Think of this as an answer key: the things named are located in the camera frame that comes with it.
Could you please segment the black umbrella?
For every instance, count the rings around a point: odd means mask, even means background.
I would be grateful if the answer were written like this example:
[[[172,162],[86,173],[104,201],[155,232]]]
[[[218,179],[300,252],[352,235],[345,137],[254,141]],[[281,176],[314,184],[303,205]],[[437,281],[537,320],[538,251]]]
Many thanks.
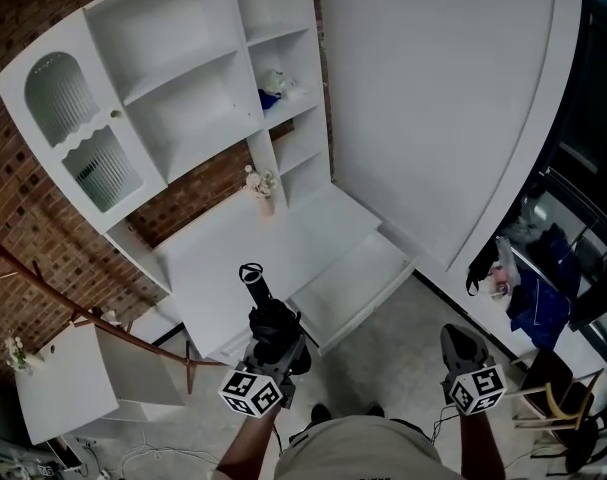
[[[294,312],[284,302],[272,296],[263,272],[263,267],[258,263],[243,264],[238,270],[240,280],[254,301],[248,316],[252,338],[261,341],[265,346],[265,364],[256,367],[265,373],[303,375],[310,370],[312,360],[307,348],[307,335],[300,324],[301,313]],[[306,337],[303,355],[291,370],[283,370],[283,355],[299,333]]]

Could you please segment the small white side table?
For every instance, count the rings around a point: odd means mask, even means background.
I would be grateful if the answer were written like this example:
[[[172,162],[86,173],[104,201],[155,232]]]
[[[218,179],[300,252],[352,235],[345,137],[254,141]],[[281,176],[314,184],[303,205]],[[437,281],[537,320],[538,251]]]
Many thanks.
[[[30,440],[116,439],[184,405],[163,358],[93,325],[71,326],[16,387]]]

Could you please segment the wooden chair with dark seat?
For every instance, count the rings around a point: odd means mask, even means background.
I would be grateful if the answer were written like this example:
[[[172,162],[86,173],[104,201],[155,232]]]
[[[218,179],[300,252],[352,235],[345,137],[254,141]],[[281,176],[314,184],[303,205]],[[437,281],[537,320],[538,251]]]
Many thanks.
[[[505,395],[523,402],[534,414],[513,418],[516,429],[534,431],[578,431],[594,401],[593,390],[604,370],[576,377],[554,351],[537,349],[516,359],[512,365],[531,364],[520,388]]]

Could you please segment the white vase with small flowers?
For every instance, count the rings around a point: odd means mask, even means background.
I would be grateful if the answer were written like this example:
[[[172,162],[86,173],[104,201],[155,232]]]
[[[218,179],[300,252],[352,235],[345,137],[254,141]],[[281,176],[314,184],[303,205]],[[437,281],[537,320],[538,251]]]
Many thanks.
[[[45,361],[38,355],[29,353],[19,336],[9,336],[4,340],[8,359],[6,363],[16,372],[32,375],[45,368]]]

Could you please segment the white shelf hutch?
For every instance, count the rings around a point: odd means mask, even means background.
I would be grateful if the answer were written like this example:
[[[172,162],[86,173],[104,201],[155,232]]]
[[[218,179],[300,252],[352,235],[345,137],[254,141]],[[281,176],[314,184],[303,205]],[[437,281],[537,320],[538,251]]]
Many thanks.
[[[321,96],[313,0],[94,0],[76,11],[167,186]],[[289,83],[263,110],[269,69]]]

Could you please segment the person's beige shirt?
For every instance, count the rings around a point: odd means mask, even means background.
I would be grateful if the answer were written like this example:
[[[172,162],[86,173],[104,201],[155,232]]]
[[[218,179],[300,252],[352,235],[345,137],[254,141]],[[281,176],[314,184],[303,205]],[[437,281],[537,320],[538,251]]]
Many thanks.
[[[420,431],[377,416],[349,416],[298,435],[274,480],[464,480]]]

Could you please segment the brown wooden coat rack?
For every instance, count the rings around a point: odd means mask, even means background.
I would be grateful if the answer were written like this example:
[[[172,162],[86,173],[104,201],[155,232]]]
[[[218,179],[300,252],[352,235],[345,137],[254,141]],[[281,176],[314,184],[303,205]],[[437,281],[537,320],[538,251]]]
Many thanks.
[[[186,352],[184,356],[179,356],[172,352],[166,351],[158,346],[147,343],[140,338],[133,336],[131,333],[114,326],[100,317],[94,315],[91,311],[86,310],[76,304],[74,301],[67,298],[65,295],[50,286],[40,275],[38,269],[30,270],[24,264],[22,264],[13,254],[11,254],[1,243],[0,243],[0,259],[6,262],[13,270],[14,273],[21,276],[28,284],[34,286],[37,290],[41,291],[51,299],[56,301],[60,306],[64,307],[70,313],[70,322],[74,327],[82,327],[84,325],[93,324],[104,332],[127,342],[137,348],[149,351],[161,357],[173,360],[184,366],[186,370],[186,383],[187,391],[189,394],[192,393],[193,387],[193,371],[198,366],[209,366],[209,367],[226,367],[225,363],[217,361],[207,361],[202,359],[193,359],[190,356],[190,345],[186,344]]]

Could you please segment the pink vase with flowers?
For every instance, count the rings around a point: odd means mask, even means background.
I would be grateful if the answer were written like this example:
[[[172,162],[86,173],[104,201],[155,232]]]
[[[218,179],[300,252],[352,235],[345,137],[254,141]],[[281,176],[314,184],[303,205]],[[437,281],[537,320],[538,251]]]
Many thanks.
[[[258,171],[252,165],[245,168],[245,188],[257,200],[261,214],[271,217],[275,211],[273,192],[277,187],[277,180],[269,170]]]

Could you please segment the white power strip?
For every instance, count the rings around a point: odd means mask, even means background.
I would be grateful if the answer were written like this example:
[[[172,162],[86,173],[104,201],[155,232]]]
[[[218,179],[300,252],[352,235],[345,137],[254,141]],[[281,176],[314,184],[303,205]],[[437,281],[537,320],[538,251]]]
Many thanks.
[[[37,472],[45,480],[112,480],[98,465],[80,458],[69,449],[52,449],[52,457],[37,462]]]

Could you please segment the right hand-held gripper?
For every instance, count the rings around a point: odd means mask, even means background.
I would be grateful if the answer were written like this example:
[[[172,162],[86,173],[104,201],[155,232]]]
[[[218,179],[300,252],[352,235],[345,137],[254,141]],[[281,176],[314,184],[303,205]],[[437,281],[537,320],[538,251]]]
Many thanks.
[[[446,324],[440,332],[443,362],[450,371],[442,383],[446,403],[461,414],[478,414],[493,408],[507,392],[500,364],[485,365],[487,346],[472,330]]]

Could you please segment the white arched glass cabinet door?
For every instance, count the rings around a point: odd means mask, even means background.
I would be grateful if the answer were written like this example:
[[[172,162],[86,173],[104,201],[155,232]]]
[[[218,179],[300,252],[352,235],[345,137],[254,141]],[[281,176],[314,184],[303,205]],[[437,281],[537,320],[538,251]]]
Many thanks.
[[[0,96],[41,166],[103,234],[167,184],[125,111],[84,12],[0,73]]]

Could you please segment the white drawer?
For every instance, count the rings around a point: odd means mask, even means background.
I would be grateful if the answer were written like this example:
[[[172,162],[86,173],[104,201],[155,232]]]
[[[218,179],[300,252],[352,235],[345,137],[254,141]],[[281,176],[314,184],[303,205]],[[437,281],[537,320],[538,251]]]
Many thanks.
[[[415,259],[378,232],[290,297],[319,355],[335,348],[414,271]]]

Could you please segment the clear plastic bag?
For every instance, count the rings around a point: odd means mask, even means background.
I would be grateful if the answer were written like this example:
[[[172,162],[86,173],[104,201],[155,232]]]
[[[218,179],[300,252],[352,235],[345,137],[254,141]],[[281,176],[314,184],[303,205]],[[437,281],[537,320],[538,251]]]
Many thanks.
[[[521,278],[509,239],[499,236],[494,240],[494,245],[497,259],[493,261],[486,280],[489,282],[491,298],[497,300],[511,296],[521,284]]]

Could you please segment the black bag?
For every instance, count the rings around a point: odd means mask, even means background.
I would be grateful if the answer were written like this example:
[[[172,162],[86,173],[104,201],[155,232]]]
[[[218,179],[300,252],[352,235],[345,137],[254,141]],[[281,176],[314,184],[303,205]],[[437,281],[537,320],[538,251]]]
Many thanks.
[[[496,239],[491,238],[468,267],[465,287],[470,296],[475,296],[479,292],[480,282],[487,278],[492,266],[498,259],[499,252]]]

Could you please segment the person's left forearm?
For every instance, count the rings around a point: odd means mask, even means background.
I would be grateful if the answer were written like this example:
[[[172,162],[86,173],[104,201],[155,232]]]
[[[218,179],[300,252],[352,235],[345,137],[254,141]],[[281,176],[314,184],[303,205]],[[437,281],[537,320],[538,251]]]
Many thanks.
[[[280,410],[280,406],[275,406],[261,418],[247,417],[215,472],[230,480],[259,480],[270,436]]]

